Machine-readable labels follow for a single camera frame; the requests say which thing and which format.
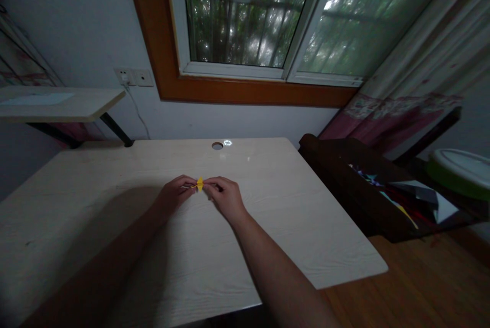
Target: wall socket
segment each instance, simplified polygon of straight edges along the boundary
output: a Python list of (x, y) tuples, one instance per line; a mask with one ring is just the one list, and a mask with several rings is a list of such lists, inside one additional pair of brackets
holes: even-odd
[(119, 84), (123, 86), (136, 86), (136, 80), (129, 68), (114, 68)]
[(119, 84), (123, 86), (153, 87), (152, 75), (148, 69), (114, 68)]
[(140, 87), (153, 87), (152, 75), (148, 69), (133, 69), (135, 82)]

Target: green foliage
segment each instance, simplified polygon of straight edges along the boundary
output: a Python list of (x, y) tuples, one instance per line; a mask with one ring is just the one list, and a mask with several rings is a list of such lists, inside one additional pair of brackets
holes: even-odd
[[(430, 0), (328, 0), (301, 71), (370, 76)], [(280, 68), (305, 0), (186, 0), (191, 59)]]
[(186, 1), (192, 60), (282, 67), (305, 0)]
[(374, 73), (430, 0), (328, 0), (300, 71)]

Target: desk hole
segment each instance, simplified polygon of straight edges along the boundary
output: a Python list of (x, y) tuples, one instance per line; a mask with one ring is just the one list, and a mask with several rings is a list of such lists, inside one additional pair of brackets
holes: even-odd
[(213, 147), (214, 150), (220, 150), (223, 149), (223, 144), (219, 142), (214, 142), (211, 147)]

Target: yellow paper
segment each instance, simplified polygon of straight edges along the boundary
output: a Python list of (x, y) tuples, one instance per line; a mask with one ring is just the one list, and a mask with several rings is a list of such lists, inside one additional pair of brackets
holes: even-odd
[(201, 177), (199, 178), (199, 180), (198, 180), (198, 184), (197, 184), (197, 185), (194, 185), (194, 186), (193, 186), (193, 187), (191, 187), (191, 188), (195, 188), (195, 187), (197, 187), (197, 188), (199, 189), (199, 191), (202, 191), (202, 190), (203, 190), (203, 186), (204, 186), (204, 184), (203, 184), (203, 177), (201, 176)]
[(418, 229), (419, 229), (419, 227), (418, 227), (418, 226), (417, 226), (417, 224), (414, 222), (414, 220), (412, 220), (412, 218), (411, 218), (411, 217), (408, 215), (407, 211), (405, 211), (405, 208), (403, 208), (403, 207), (402, 207), (401, 205), (399, 205), (399, 204), (396, 204), (396, 206), (397, 206), (397, 208), (398, 208), (400, 211), (402, 211), (402, 212), (405, 214), (405, 216), (407, 216), (407, 217), (408, 217), (408, 219), (409, 219), (410, 221), (412, 221), (413, 225), (414, 225), (414, 226), (415, 226), (415, 228), (418, 230)]

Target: white lid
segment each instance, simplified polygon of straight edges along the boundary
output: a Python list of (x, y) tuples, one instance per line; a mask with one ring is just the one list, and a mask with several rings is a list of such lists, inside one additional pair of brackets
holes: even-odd
[(490, 159), (459, 149), (437, 149), (433, 159), (449, 171), (485, 189), (490, 189)]

